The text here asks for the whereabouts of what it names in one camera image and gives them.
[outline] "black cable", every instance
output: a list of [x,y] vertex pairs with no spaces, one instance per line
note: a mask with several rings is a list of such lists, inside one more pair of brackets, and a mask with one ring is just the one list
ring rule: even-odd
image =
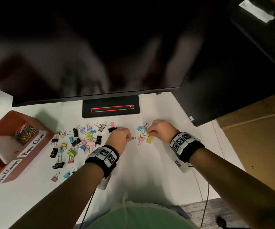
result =
[[[88,209],[89,209],[89,207],[90,207],[90,204],[91,204],[91,201],[92,201],[92,198],[93,198],[94,194],[95,194],[95,191],[94,191],[94,193],[92,194],[92,197],[91,197],[91,200],[90,200],[90,202],[89,202],[88,208],[86,209],[86,213],[88,212]],[[85,217],[86,217],[86,213],[84,214],[84,217],[83,217],[83,220],[82,220],[82,222],[81,222],[81,224],[80,224],[79,229],[81,229],[81,226],[82,226],[82,224],[83,224],[83,221],[84,221],[84,219],[85,219]]]
[[207,191],[207,200],[206,200],[206,203],[205,203],[205,207],[204,207],[204,212],[203,212],[203,217],[202,217],[202,221],[201,221],[201,226],[200,226],[200,228],[202,227],[202,224],[203,224],[203,219],[204,219],[204,215],[205,215],[205,210],[206,210],[206,206],[207,206],[207,203],[208,203],[208,196],[209,196],[209,184],[208,184],[208,191]]

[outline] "wristband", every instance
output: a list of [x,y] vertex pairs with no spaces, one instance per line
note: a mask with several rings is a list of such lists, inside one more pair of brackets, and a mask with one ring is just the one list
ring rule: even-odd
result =
[[187,132],[176,134],[170,142],[170,147],[182,162],[189,162],[197,149],[204,147],[199,139]]
[[86,159],[85,163],[95,163],[104,171],[104,177],[107,178],[116,167],[119,159],[119,153],[110,145],[105,145],[94,150]]

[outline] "monitor stand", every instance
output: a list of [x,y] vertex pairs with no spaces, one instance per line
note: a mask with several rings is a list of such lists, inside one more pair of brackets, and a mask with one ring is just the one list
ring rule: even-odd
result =
[[120,96],[82,101],[82,117],[106,117],[139,113],[139,98]]

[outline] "right hand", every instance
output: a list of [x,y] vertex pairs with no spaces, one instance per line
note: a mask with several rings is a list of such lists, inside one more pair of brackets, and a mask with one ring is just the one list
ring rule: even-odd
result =
[[162,142],[170,145],[172,138],[180,133],[171,123],[165,120],[154,120],[152,125],[148,128],[149,136],[155,136]]

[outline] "monitor screen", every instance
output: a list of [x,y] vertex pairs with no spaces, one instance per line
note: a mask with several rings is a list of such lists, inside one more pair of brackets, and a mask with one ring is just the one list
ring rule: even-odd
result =
[[192,0],[0,2],[0,90],[21,102],[179,87]]

